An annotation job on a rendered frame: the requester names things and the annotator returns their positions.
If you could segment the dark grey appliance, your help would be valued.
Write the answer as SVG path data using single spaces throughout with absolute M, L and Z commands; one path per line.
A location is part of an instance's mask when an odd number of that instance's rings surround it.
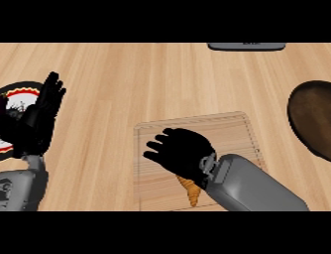
M 285 43 L 209 43 L 209 48 L 231 52 L 281 51 L 285 48 Z

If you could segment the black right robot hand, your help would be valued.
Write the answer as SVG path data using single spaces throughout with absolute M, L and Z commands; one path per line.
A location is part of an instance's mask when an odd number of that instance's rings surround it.
M 197 132 L 182 128 L 166 128 L 156 136 L 156 141 L 147 143 L 151 151 L 144 157 L 160 164 L 163 168 L 204 190 L 209 175 L 200 168 L 201 160 L 216 153 L 209 139 Z

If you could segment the golden brown croissant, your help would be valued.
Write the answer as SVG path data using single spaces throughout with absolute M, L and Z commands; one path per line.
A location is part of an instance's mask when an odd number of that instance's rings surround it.
M 197 184 L 192 180 L 187 180 L 182 177 L 178 177 L 178 180 L 179 180 L 179 183 L 181 183 L 182 187 L 187 190 L 191 205 L 197 206 L 198 199 L 200 199 L 200 194 L 201 194 L 201 188 L 197 186 Z

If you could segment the pale wooden cutting board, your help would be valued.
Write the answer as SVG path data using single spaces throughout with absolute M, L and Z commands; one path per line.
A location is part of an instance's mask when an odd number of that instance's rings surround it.
M 198 204 L 191 205 L 188 192 L 178 177 L 144 158 L 150 151 L 147 142 L 166 128 L 185 128 L 207 137 L 218 155 L 244 156 L 265 171 L 265 159 L 259 142 L 243 112 L 229 112 L 172 120 L 141 123 L 133 130 L 133 209 L 138 211 L 223 211 L 215 200 L 201 191 Z

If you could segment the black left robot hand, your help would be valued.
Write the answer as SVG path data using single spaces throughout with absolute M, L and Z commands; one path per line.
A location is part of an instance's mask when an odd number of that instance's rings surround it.
M 14 145 L 14 158 L 43 156 L 48 152 L 66 93 L 60 74 L 52 71 L 37 101 L 27 107 L 21 117 L 0 114 L 0 139 Z

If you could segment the dark brown pan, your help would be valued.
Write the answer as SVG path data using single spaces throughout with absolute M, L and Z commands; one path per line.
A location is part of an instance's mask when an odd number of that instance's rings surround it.
M 312 80 L 293 90 L 287 103 L 293 132 L 309 151 L 331 162 L 331 82 Z

